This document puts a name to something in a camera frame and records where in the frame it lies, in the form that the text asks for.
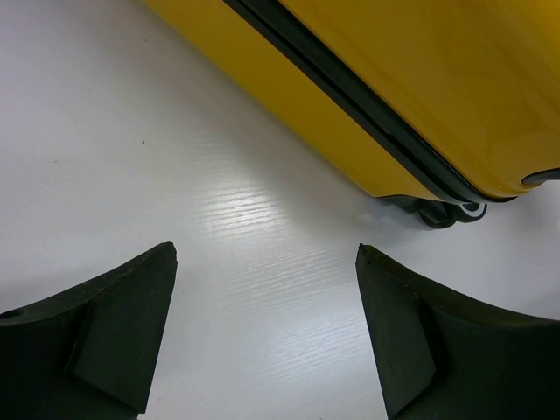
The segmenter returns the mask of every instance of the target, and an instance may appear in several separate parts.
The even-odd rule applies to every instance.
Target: yellow object
[[[366,192],[437,198],[226,2],[144,1]],[[482,197],[560,167],[560,2],[279,3]]]

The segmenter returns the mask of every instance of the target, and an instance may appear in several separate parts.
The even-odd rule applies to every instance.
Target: black trim
[[[451,203],[501,202],[471,185],[277,0],[223,0],[428,190]]]
[[[526,186],[539,186],[546,181],[558,181],[560,179],[560,168],[548,169],[547,171],[540,171],[533,173],[523,179],[523,184]]]

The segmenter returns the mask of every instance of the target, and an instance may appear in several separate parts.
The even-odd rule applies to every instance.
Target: white floor
[[[358,191],[136,0],[0,0],[0,39],[0,312],[174,241],[142,418],[386,418],[360,242],[560,319],[558,186],[429,231]]]

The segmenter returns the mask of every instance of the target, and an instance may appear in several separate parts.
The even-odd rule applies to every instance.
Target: glossy white surface
[[[173,240],[142,418],[386,418],[360,242],[560,319],[557,185],[428,231],[354,188],[137,1],[0,10],[0,312]]]

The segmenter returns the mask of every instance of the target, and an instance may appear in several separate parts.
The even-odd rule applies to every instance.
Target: hard-shell suitcase
[[[363,190],[434,228],[560,177],[559,2],[144,1]]]

